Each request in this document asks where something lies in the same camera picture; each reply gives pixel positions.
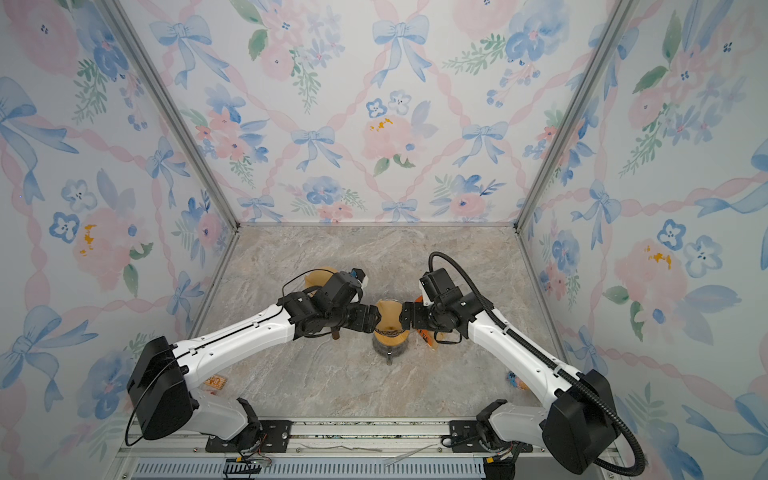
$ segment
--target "green leaf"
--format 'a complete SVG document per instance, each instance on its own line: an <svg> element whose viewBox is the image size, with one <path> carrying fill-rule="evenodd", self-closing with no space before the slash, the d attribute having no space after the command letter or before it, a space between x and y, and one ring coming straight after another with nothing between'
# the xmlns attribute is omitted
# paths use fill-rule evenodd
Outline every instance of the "green leaf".
<svg viewBox="0 0 768 480"><path fill-rule="evenodd" d="M256 30L248 41L248 53L250 53L250 59L256 60L268 44L269 39L266 37L266 30Z"/></svg>
<svg viewBox="0 0 768 480"><path fill-rule="evenodd" d="M246 22L264 25L261 14L253 3L248 2L248 0L230 0L230 3Z"/></svg>
<svg viewBox="0 0 768 480"><path fill-rule="evenodd" d="M134 298L139 296L139 272L136 267L130 263L123 269L123 280L128 291L134 294Z"/></svg>
<svg viewBox="0 0 768 480"><path fill-rule="evenodd" d="M646 88L651 88L661 81L664 75L668 72L667 67L659 65L653 70L647 71L645 75L640 79L637 85L634 86L632 93L636 94L639 91L643 91Z"/></svg>
<svg viewBox="0 0 768 480"><path fill-rule="evenodd" d="M130 255L131 258L134 260L140 260L150 254L150 252L152 251L153 245L154 245L153 243L148 243L146 245L142 243L141 244L141 249L143 250L142 253L138 253L135 248L131 248L131 251L128 252L128 255Z"/></svg>
<svg viewBox="0 0 768 480"><path fill-rule="evenodd" d="M376 166L373 168L373 176L381 174L382 172L386 171L386 169L389 168L389 159L381 157L379 161L376 162Z"/></svg>
<svg viewBox="0 0 768 480"><path fill-rule="evenodd" d="M672 12L670 24L667 26L667 34L664 36L664 43L661 44L661 54L667 59L668 63L672 63L672 58L674 58L677 49L680 47L682 31L683 26L680 23L680 17L677 16L677 12Z"/></svg>
<svg viewBox="0 0 768 480"><path fill-rule="evenodd" d="M634 331L634 335L640 339L640 341L643 341L643 325L644 322L635 322L634 317L642 311L643 306L640 305L640 302L632 302L632 305L629 307L629 323L632 325L632 330Z"/></svg>
<svg viewBox="0 0 768 480"><path fill-rule="evenodd" d="M617 305L624 305L629 300L627 289L621 285L612 286L603 292L603 296Z"/></svg>

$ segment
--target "cable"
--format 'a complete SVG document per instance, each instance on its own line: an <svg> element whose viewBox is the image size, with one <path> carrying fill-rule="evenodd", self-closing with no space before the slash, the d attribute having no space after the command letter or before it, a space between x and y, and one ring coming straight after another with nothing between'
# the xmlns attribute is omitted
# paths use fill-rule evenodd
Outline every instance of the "cable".
<svg viewBox="0 0 768 480"><path fill-rule="evenodd" d="M300 274L296 275L294 278L292 278L291 280L288 280L287 282L285 282L285 283L283 284L283 288L281 289L281 293L282 293L282 296L285 296L285 295L286 295L286 286L288 286L288 285L289 285L291 282L293 282L294 280L298 279L298 278L299 278L300 276L302 276L302 275L307 275L307 274L308 274L308 273L310 273L310 272L316 272L316 271L323 271L323 272L328 272L328 273L331 273L331 274L334 274L334 273L336 273L336 272L333 272L333 271L331 271L331 270L327 270L327 269L324 269L324 268L313 268L313 269L311 269L311 270L307 270L306 272L304 272L304 273L300 273ZM284 310L285 310L285 305L282 305L282 306L280 306L280 311L279 311L279 312L275 313L274 315L272 315L272 316L270 316L270 317L267 317L266 319L262 319L262 320L259 320L259 321L257 322L257 325L258 325L259 323L262 323L262 322L266 322L267 320L271 320L271 319L275 318L276 316L280 315L280 314L281 314L281 313L282 313ZM210 345L211 343L214 343L214 342L218 342L219 340L225 339L225 338L227 338L228 336L232 336L232 335L234 335L235 333L239 333L239 332L242 332L243 330L245 330L245 329L248 329L248 328L250 328L251 326L253 326L253 324L252 324L252 323L249 323L248 325L244 326L243 328L240 328L240 329L234 330L234 331L232 331L232 332L229 332L229 333L227 333L226 335L223 335L223 336L219 336L219 337L217 337L217 338L215 338L215 339L212 339L212 340L211 340L211 341L209 341L209 342L205 342L203 345L200 345L200 346L198 346L198 347L195 347L195 348L194 348L194 350L196 350L196 351L197 351L197 350L199 350L199 349L202 349L202 348L204 348L205 346L207 346L207 345ZM139 400L137 400L137 401L136 401L136 404L134 405L134 409L133 409L133 411L131 412L131 416L130 416L130 417L128 417L128 424L125 426L125 438L124 438L124 440L125 440L125 445L126 445L126 446L132 447L132 446L136 445L137 443L139 443L139 441L140 441L140 440L142 440L142 439L144 438L144 436L143 436L143 435L139 435L139 438L138 438L138 439L136 439L136 442L133 442L133 443L129 443L129 442L128 442L128 430L130 430L130 429L131 429L131 423L134 421L134 416L136 415L136 410L138 409L138 406L139 406L139 404L141 403L141 400L142 400L142 399L144 399L144 396L145 396L145 395L147 395L147 392L149 392L149 390L150 390L150 388L152 387L152 385L154 385L154 384L155 384L155 382L157 381L157 379L159 379L159 378L160 378L160 375L162 375L162 374L163 374L163 372L165 372L165 370L167 370L167 368L168 368L169 366L173 365L173 364L174 364L176 361L178 361L178 360L179 360L181 357L183 357L183 356L187 355L189 352L190 352L190 350L188 350L188 351L186 351L186 352L182 353L182 354L181 354L181 355L179 355L178 357L176 357L176 358L174 358L173 360L171 360L170 362L168 362L168 363L167 363L167 364L166 364L166 365L165 365L165 366L164 366L164 367L163 367L163 368L160 370L160 372L158 372L158 373L157 373L157 375L156 375L156 376L155 376L155 377L152 379L152 381L151 381L151 382L149 382L149 384L147 385L147 388L144 390L144 392L142 392L142 393L141 393L141 396L139 397ZM268 458L268 457L266 457L266 456L263 456L263 455L261 455L261 454L258 454L258 455L259 455L260 457L263 457L263 458Z"/></svg>
<svg viewBox="0 0 768 480"><path fill-rule="evenodd" d="M449 257L443 252L432 252L429 254L429 260L428 260L430 272L435 271L435 269L433 268L433 261L435 257L442 258L446 262L450 263L453 268L456 269L458 274L461 275L464 281L467 283L467 285L469 285L469 289L472 290L472 292L477 297L483 310L488 314L491 320L493 320L493 323L498 325L498 327L501 328L502 331L506 331L507 335L515 339L517 343L522 345L527 351L532 353L537 359L541 360L541 362L544 363L553 372L558 368L557 363L555 363L552 359L546 356L541 350L531 345L526 339L521 337L513 329L509 329L508 325L502 322L493 313L493 309L490 302L483 295L480 294L480 290L475 285L475 282L472 281L472 278L469 277L469 275L462 268L462 266L456 263L455 260L453 260L451 257ZM576 390L579 391L579 393L587 397L590 402L594 403L600 410L602 410L603 413L605 413L605 415L607 415L608 418L610 418L611 421L617 426L617 428L619 429L619 432L621 432L621 434L626 438L630 448L632 449L632 454L634 455L634 465L632 465L631 467L621 467L619 465L614 465L612 463L606 462L601 458L596 458L594 460L595 465L601 468L605 468L609 472L618 473L619 475L624 475L627 477L635 477L641 474L643 470L645 470L645 454L643 453L642 447L640 447L640 443L634 437L634 434L629 429L629 427L627 427L627 424L624 423L621 417L619 417L619 415L611 407L609 407L605 402L603 402L599 396L595 395L594 392L592 392L587 386L585 386L584 384L576 380L573 376L565 372L565 370L559 369L557 374L561 376L566 382L570 383L573 387L575 387Z"/></svg>
<svg viewBox="0 0 768 480"><path fill-rule="evenodd" d="M139 438L136 439L136 442L133 442L133 443L129 443L128 442L128 430L131 429L131 423L133 423L133 421L134 421L134 415L136 415L136 410L139 408L139 404L141 403L141 400L144 399L144 396L147 395L147 392L149 392L149 390L152 387L152 385L154 385L154 383L157 381L157 379L160 378L160 375L162 375L163 372L165 372L168 369L169 366L173 365L176 361L178 361L181 357L187 355L188 353L189 353L189 351L186 351L186 352L182 353L181 355L179 355L178 357L176 357L173 360L171 360L170 362L166 363L165 366L160 369L160 372L158 372L157 375L154 376L152 381L149 382L149 384L147 385L147 388L141 393L141 396L139 396L139 400L136 401L136 405L134 405L134 409L131 412L131 416L128 417L128 424L125 426L125 445L126 446L132 447L132 446L136 445L137 443L139 443L139 441L144 438L143 435L139 435Z"/></svg>

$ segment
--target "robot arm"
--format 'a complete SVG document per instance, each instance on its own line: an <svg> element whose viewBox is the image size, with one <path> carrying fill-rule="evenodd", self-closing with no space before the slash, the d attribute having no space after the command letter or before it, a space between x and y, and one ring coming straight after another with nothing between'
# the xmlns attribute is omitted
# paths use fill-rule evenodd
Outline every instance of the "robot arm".
<svg viewBox="0 0 768 480"><path fill-rule="evenodd" d="M445 269L432 269L435 255L457 267L472 288L470 293L463 295ZM642 472L639 445L633 448L634 470L605 466L597 459L620 433L627 436L602 375L594 370L582 374L531 341L493 308L450 257L434 253L429 263L430 271L420 279L423 303L403 304L402 328L456 330L501 360L541 401L541 408L512 406L505 400L491 404L478 415L484 444L546 445L574 473L582 473L592 462L622 475ZM143 437L159 439L184 429L215 435L239 451L255 448L262 433L250 404L212 396L198 387L254 353L302 336L318 336L326 327L372 333L381 316L375 306L360 303L364 278L357 269L334 273L324 286L284 295L261 313L217 332L170 346L164 337L149 342L127 388Z"/></svg>

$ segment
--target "pink flower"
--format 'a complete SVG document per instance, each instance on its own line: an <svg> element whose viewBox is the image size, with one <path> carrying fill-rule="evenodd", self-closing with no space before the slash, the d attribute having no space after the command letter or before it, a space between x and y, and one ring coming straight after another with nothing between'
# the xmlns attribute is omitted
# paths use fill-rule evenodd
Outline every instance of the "pink flower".
<svg viewBox="0 0 768 480"><path fill-rule="evenodd" d="M111 208L99 208L80 224L72 254L78 268L98 279L102 291L114 290L123 269L131 262L131 249L143 252L149 233L144 221L132 213L118 217Z"/></svg>
<svg viewBox="0 0 768 480"><path fill-rule="evenodd" d="M197 129L198 140L210 140L213 141L213 137L210 135L210 128L208 127L195 127Z"/></svg>
<svg viewBox="0 0 768 480"><path fill-rule="evenodd" d="M501 0L488 4L456 0L453 6L453 21L456 28L472 40L478 40L487 37L490 31L505 27L515 14L517 4L516 0Z"/></svg>
<svg viewBox="0 0 768 480"><path fill-rule="evenodd" d="M49 74L74 77L80 45L66 11L48 0L4 0L9 28L27 58Z"/></svg>
<svg viewBox="0 0 768 480"><path fill-rule="evenodd" d="M293 70L293 59L284 45L270 45L261 52L261 66L267 77L288 80Z"/></svg>
<svg viewBox="0 0 768 480"><path fill-rule="evenodd" d="M293 1L283 0L282 5L273 2L270 3L270 7L273 10L261 14L264 24L270 29L270 44L287 43L290 47L302 45L304 42L301 32L304 29L304 22L294 8Z"/></svg>
<svg viewBox="0 0 768 480"><path fill-rule="evenodd" d="M233 161L243 161L246 146L247 144L243 139L234 135L221 138L216 146L216 156L219 158L232 158Z"/></svg>
<svg viewBox="0 0 768 480"><path fill-rule="evenodd" d="M420 150L411 133L410 122L401 117L381 117L368 122L362 139L366 143L362 155L369 160L391 160L395 154L400 154L401 162L406 158L413 162Z"/></svg>
<svg viewBox="0 0 768 480"><path fill-rule="evenodd" d="M197 224L197 238L201 247L213 247L221 235L221 221L216 214L203 214Z"/></svg>
<svg viewBox="0 0 768 480"><path fill-rule="evenodd" d="M323 205L317 209L317 213L320 215L320 218L331 220L334 223L353 217L352 208L341 202L336 202L333 205Z"/></svg>
<svg viewBox="0 0 768 480"><path fill-rule="evenodd" d="M672 329L685 325L674 313L688 288L680 261L648 238L637 242L625 258L616 260L614 272L627 288L630 300L643 307L634 319L644 323L643 335L655 339L661 334L672 343Z"/></svg>
<svg viewBox="0 0 768 480"><path fill-rule="evenodd" d="M210 129L217 133L234 136L235 133L237 133L237 129L240 127L237 122L230 120L230 112L227 110L222 110L221 114L211 110L208 112L208 116L210 117Z"/></svg>
<svg viewBox="0 0 768 480"><path fill-rule="evenodd" d="M658 88L643 90L629 109L629 125L640 129L656 120L664 106L664 93Z"/></svg>
<svg viewBox="0 0 768 480"><path fill-rule="evenodd" d="M456 217L477 217L485 212L485 200L477 194L459 195L451 202L451 212Z"/></svg>
<svg viewBox="0 0 768 480"><path fill-rule="evenodd" d="M554 295L558 300L565 295L565 274L558 270L554 262L550 262L547 265L547 275L549 276L549 284L554 290Z"/></svg>
<svg viewBox="0 0 768 480"><path fill-rule="evenodd" d="M556 127L545 127L544 133L540 134L538 137L536 137L536 140L544 140L551 141L552 138L554 138L554 135L558 132L558 129Z"/></svg>

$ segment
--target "blue flower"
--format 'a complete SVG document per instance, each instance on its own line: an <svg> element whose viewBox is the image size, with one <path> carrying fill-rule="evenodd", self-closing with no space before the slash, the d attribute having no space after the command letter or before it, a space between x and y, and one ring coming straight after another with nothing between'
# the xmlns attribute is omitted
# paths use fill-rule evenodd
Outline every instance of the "blue flower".
<svg viewBox="0 0 768 480"><path fill-rule="evenodd" d="M332 205L334 202L341 200L342 197L342 189L339 186L339 182L331 177L309 178L304 184L303 189L306 192L306 200L315 205L320 203Z"/></svg>
<svg viewBox="0 0 768 480"><path fill-rule="evenodd" d="M113 351L96 360L78 390L78 416L106 419L120 405L128 379L134 370L129 350Z"/></svg>
<svg viewBox="0 0 768 480"><path fill-rule="evenodd" d="M696 98L701 98L700 107L703 107L710 97L718 98L720 96L720 91L717 89L722 87L724 83L725 78L723 78L722 75L716 72L713 73L710 79L707 81L707 87L696 94Z"/></svg>
<svg viewBox="0 0 768 480"><path fill-rule="evenodd" d="M331 59L331 56L328 55L328 48L326 47L326 43L322 39L320 39L320 42L318 43L317 39L313 38L310 55L312 56L310 61L312 62L313 67L320 65L321 67L325 68L328 66L326 61Z"/></svg>
<svg viewBox="0 0 768 480"><path fill-rule="evenodd" d="M737 104L746 98L746 94L741 91L745 81L746 77L739 78L733 87L731 87L730 91L723 90L720 94L720 97L723 99L723 112L729 114L734 104Z"/></svg>
<svg viewBox="0 0 768 480"><path fill-rule="evenodd" d="M512 61L526 55L530 61L537 61L544 54L554 53L568 38L568 13L562 0L529 2L526 7L509 22L511 35L505 51Z"/></svg>
<svg viewBox="0 0 768 480"><path fill-rule="evenodd" d="M48 232L56 238L61 238L66 243L72 243L74 236L80 228L80 219L77 215L64 215L62 212L53 214L53 224Z"/></svg>
<svg viewBox="0 0 768 480"><path fill-rule="evenodd" d="M190 201L187 202L187 205L189 210L183 210L181 212L181 219L187 226L187 231L197 232L197 225L200 222L200 218L202 218L205 213L205 206L200 205L198 207L197 200L195 200L194 197L190 197Z"/></svg>
<svg viewBox="0 0 768 480"><path fill-rule="evenodd" d="M69 202L69 207L77 214L83 209L93 210L97 203L96 195L88 191L85 180L67 180L67 184L61 189L61 198Z"/></svg>
<svg viewBox="0 0 768 480"><path fill-rule="evenodd" d="M465 179L463 175L456 175L451 184L451 192L457 195L480 193L480 187L476 185L480 181L480 175L471 175Z"/></svg>
<svg viewBox="0 0 768 480"><path fill-rule="evenodd" d="M756 393L745 393L737 397L735 403L739 415L755 429L755 432L722 433L699 412L683 405L683 409L690 415L686 423L714 433L729 449L736 453L761 455L768 448L768 404L763 397ZM754 480L763 480L767 475L768 460L757 469L753 478Z"/></svg>
<svg viewBox="0 0 768 480"><path fill-rule="evenodd" d="M237 109L245 107L245 100L241 97L230 97L230 93L222 84L217 84L215 90L211 87L205 87L205 93L208 95L206 103L209 104L216 113L221 114L226 108L230 112L230 120L235 123L240 123L242 118Z"/></svg>
<svg viewBox="0 0 768 480"><path fill-rule="evenodd" d="M333 52L336 58L340 57L341 53L346 50L344 45L339 43L341 41L340 33L332 33L326 28L326 40L328 41L328 50Z"/></svg>
<svg viewBox="0 0 768 480"><path fill-rule="evenodd" d="M408 113L408 103L411 101L411 96L406 95L405 90L395 90L389 94L389 108L397 112L398 115L405 115Z"/></svg>
<svg viewBox="0 0 768 480"><path fill-rule="evenodd" d="M683 254L688 259L685 270L693 278L701 278L707 274L707 270L718 270L723 266L719 257L722 252L723 248L718 242L702 235L696 243L689 243L683 249Z"/></svg>
<svg viewBox="0 0 768 480"><path fill-rule="evenodd" d="M699 113L694 114L694 108L691 107L685 112L685 115L676 114L674 127L667 127L665 134L668 137L674 137L672 139L672 145L677 145L677 142L682 138L683 140L690 140L690 128L694 123L697 123L699 119Z"/></svg>
<svg viewBox="0 0 768 480"><path fill-rule="evenodd" d="M677 251L683 248L683 235L685 235L685 225L674 223L670 218L664 222L656 238L668 249Z"/></svg>
<svg viewBox="0 0 768 480"><path fill-rule="evenodd" d="M386 107L381 98L366 103L366 108L368 108L368 116L370 118L381 117L386 114Z"/></svg>
<svg viewBox="0 0 768 480"><path fill-rule="evenodd" d="M693 122L691 125L694 130L697 130L696 137L694 138L694 145L698 145L702 140L712 140L712 130L710 130L710 128L716 127L720 121L723 120L723 115L717 114L717 109L719 107L720 104L710 105L707 109L707 113L704 114L704 119L702 121Z"/></svg>
<svg viewBox="0 0 768 480"><path fill-rule="evenodd" d="M570 276L576 273L580 258L578 240L570 230L560 230L558 239L552 243L552 256L558 263L558 270Z"/></svg>
<svg viewBox="0 0 768 480"><path fill-rule="evenodd" d="M99 70L117 80L118 74L128 69L128 59L95 5L85 2L82 7L73 8L72 17L80 44L93 55Z"/></svg>

